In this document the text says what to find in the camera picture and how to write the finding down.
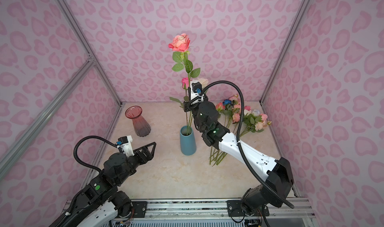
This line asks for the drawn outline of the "aluminium frame left diagonal bar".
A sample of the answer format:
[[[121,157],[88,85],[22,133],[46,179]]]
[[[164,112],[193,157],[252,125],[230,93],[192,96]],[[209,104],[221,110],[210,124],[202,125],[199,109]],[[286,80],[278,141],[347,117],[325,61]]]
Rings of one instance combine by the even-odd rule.
[[[81,83],[84,77],[94,66],[94,62],[94,58],[89,58],[83,64],[81,69],[76,72],[66,83],[66,85],[58,92],[53,100],[40,112],[31,125],[29,125],[28,128],[26,128],[19,138],[11,145],[11,148],[1,159],[1,180],[6,177],[12,167],[25,153],[31,142],[41,133],[51,118],[57,113],[60,107]]]

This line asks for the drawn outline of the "aluminium frame right corner post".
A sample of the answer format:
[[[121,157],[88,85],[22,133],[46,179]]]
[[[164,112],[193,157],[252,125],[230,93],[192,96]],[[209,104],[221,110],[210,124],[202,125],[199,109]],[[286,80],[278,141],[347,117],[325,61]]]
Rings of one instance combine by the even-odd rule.
[[[263,91],[262,97],[260,99],[260,105],[262,108],[267,102],[267,97],[269,95],[269,92],[272,88],[272,84],[274,83],[276,76],[278,74],[278,71],[280,67],[283,64],[283,60],[285,59],[287,53],[289,52],[289,49],[291,47],[291,44],[294,42],[295,36],[305,18],[305,15],[307,14],[313,0],[302,0],[301,4],[299,5],[298,12],[295,16],[295,18],[292,21],[291,27],[289,28],[288,34],[285,38],[284,44],[280,50],[280,53],[278,55],[278,58],[275,62],[275,65],[272,69],[271,75],[268,79],[268,82],[266,84],[266,88]]]

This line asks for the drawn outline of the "magenta artificial rose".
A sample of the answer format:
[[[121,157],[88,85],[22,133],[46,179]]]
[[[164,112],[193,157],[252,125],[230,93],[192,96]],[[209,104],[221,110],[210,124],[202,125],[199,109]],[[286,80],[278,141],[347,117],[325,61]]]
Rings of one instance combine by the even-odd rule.
[[[189,100],[189,92],[188,92],[189,84],[190,84],[189,78],[183,78],[182,79],[182,89],[185,91],[185,96],[183,97],[183,101],[176,99],[176,98],[173,98],[173,97],[169,97],[169,99],[171,101],[180,104],[180,107],[184,111],[185,111],[185,106],[186,106],[185,104]],[[186,122],[187,125],[186,125],[185,130],[182,130],[182,135],[189,136],[192,133],[192,127],[191,127],[191,114],[189,114],[188,112],[186,112],[186,121],[187,121]]]

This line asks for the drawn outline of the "red ribbed glass vase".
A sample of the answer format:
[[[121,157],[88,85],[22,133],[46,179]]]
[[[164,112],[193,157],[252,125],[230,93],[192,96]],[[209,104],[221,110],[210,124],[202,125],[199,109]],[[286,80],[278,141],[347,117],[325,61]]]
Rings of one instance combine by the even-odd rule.
[[[129,107],[125,112],[125,116],[132,120],[135,133],[139,137],[145,137],[151,132],[151,126],[142,116],[142,113],[143,109],[140,106]]]

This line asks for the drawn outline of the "aluminium frame corner post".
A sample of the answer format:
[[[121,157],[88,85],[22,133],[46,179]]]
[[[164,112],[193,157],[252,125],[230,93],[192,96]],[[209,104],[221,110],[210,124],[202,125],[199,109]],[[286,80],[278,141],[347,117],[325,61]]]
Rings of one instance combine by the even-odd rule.
[[[288,34],[285,38],[284,44],[280,50],[280,53],[278,55],[278,58],[275,62],[275,65],[272,69],[271,75],[268,79],[268,82],[266,84],[266,88],[263,91],[262,97],[260,99],[260,105],[262,108],[267,102],[267,97],[269,95],[269,92],[272,88],[272,84],[274,83],[276,76],[278,74],[278,71],[280,67],[283,64],[283,60],[285,59],[287,53],[289,52],[289,49],[291,47],[291,44],[294,42],[295,36],[305,18],[305,15],[307,14],[313,0],[302,0],[301,4],[299,5],[298,12],[295,16],[295,18],[292,21],[291,27],[289,28]]]
[[[79,22],[75,18],[70,5],[66,0],[54,0],[58,4],[59,10],[64,15],[65,19],[67,20],[68,24],[70,25],[71,29],[73,30],[76,38],[80,42],[81,46],[85,50],[86,54],[89,56],[89,59],[94,62],[94,65],[96,67],[96,70],[98,74],[100,75],[102,81],[106,85],[108,91],[113,96],[115,102],[118,104],[119,107],[123,106],[123,102],[120,99],[120,97],[117,94],[117,91],[115,90],[114,86],[112,85],[110,79],[108,78],[106,72],[104,71],[102,65],[100,64],[98,58],[96,57],[95,51],[92,49],[89,40],[87,39],[84,31],[82,30]]]

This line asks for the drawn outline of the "teal ceramic vase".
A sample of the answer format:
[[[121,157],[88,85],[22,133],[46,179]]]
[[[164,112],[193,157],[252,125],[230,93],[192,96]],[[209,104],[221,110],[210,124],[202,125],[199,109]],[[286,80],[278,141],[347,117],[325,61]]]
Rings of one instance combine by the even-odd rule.
[[[186,156],[193,155],[197,150],[194,132],[189,126],[184,126],[180,130],[180,147]]]

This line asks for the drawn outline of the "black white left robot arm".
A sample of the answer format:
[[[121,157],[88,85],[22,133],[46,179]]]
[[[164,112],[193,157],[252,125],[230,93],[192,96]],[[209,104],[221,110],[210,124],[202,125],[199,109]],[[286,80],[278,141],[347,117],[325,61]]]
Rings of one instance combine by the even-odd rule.
[[[104,162],[104,168],[82,190],[75,194],[69,207],[51,224],[52,227],[101,227],[116,217],[132,218],[135,205],[118,188],[137,168],[151,161],[157,144],[135,149],[128,157],[121,151]]]

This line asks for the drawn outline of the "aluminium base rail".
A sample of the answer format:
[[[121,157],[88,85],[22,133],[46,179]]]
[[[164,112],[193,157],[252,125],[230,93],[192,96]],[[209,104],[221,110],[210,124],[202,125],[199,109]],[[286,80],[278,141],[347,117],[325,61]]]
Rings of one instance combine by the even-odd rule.
[[[270,204],[247,216],[240,199],[136,199],[133,213],[119,217],[112,203],[101,205],[80,227],[318,227],[306,198],[289,198],[291,209]]]

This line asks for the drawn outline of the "coral pink artificial rose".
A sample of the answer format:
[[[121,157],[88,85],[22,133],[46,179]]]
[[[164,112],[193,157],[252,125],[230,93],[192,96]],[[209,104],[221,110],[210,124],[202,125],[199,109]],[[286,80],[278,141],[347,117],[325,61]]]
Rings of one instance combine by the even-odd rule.
[[[172,67],[174,72],[185,71],[187,77],[182,79],[182,89],[185,91],[185,102],[189,100],[188,87],[192,78],[200,75],[200,68],[194,69],[192,61],[189,60],[190,55],[190,37],[186,33],[176,35],[168,47],[172,50],[172,59],[175,65]]]

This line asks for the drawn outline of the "bunch of artificial flowers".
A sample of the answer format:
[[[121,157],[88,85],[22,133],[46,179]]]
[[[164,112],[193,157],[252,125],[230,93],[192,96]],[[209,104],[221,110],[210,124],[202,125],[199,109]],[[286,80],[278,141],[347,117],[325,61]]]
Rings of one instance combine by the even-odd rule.
[[[244,121],[240,126],[241,98],[238,94],[223,100],[216,105],[219,116],[224,117],[224,126],[234,134],[240,129],[240,136],[247,133],[261,133],[272,124],[268,115],[262,114],[259,110],[252,110],[250,106],[244,107]]]

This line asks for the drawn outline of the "aluminium frame left corner post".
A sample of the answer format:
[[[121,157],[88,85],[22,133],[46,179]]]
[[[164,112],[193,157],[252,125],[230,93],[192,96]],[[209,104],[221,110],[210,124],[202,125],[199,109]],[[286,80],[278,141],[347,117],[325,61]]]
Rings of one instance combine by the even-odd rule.
[[[85,50],[86,54],[89,56],[89,59],[94,62],[94,65],[96,67],[96,70],[98,74],[100,75],[102,81],[106,85],[108,91],[113,96],[115,102],[118,104],[119,107],[123,106],[123,102],[120,99],[120,97],[117,94],[117,91],[115,90],[114,86],[112,85],[110,79],[108,78],[106,72],[104,71],[102,65],[100,64],[98,58],[96,57],[95,51],[92,49],[89,40],[87,39],[84,31],[82,30],[79,22],[75,18],[70,5],[66,0],[54,0],[58,4],[59,10],[64,15],[65,19],[67,20],[68,24],[70,25],[71,29],[73,30],[76,38],[80,42],[81,46]]]

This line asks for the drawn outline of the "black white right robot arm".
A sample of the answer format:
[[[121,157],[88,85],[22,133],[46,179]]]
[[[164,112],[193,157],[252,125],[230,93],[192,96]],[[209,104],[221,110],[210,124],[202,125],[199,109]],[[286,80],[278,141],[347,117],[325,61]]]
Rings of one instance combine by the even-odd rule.
[[[195,128],[202,134],[205,144],[245,164],[259,181],[257,187],[248,189],[241,198],[240,208],[245,215],[261,211],[267,204],[294,209],[294,204],[287,199],[294,184],[287,159],[269,157],[241,141],[218,121],[219,113],[207,98],[187,98],[183,105],[185,112],[192,113]]]

